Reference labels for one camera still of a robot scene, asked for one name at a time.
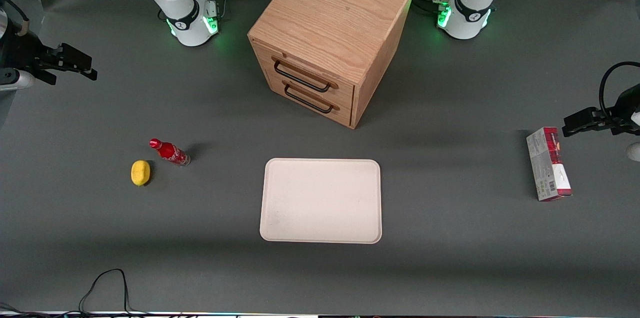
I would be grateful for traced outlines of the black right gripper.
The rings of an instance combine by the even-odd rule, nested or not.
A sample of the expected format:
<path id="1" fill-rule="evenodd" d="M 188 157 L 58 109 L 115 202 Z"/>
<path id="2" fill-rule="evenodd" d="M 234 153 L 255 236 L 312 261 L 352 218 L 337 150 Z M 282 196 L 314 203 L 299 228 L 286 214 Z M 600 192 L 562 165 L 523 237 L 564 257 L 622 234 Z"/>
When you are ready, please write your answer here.
<path id="1" fill-rule="evenodd" d="M 57 76 L 48 70 L 78 73 L 92 81 L 98 78 L 92 57 L 66 43 L 48 47 L 29 33 L 5 35 L 1 46 L 2 86 L 30 86 L 36 80 L 54 86 Z"/>

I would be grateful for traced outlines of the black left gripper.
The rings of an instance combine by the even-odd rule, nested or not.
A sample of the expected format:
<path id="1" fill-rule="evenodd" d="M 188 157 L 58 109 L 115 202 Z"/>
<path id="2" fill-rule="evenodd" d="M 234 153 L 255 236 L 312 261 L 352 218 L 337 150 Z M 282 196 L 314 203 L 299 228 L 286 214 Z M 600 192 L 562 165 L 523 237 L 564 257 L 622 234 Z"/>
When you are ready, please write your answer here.
<path id="1" fill-rule="evenodd" d="M 636 116 L 639 120 L 640 84 L 637 84 L 622 92 L 615 105 L 608 108 L 612 123 L 606 118 L 605 113 L 595 107 L 587 107 L 564 118 L 562 133 L 565 138 L 587 131 L 611 130 L 612 135 L 629 133 L 640 135 L 639 123 L 633 120 Z"/>

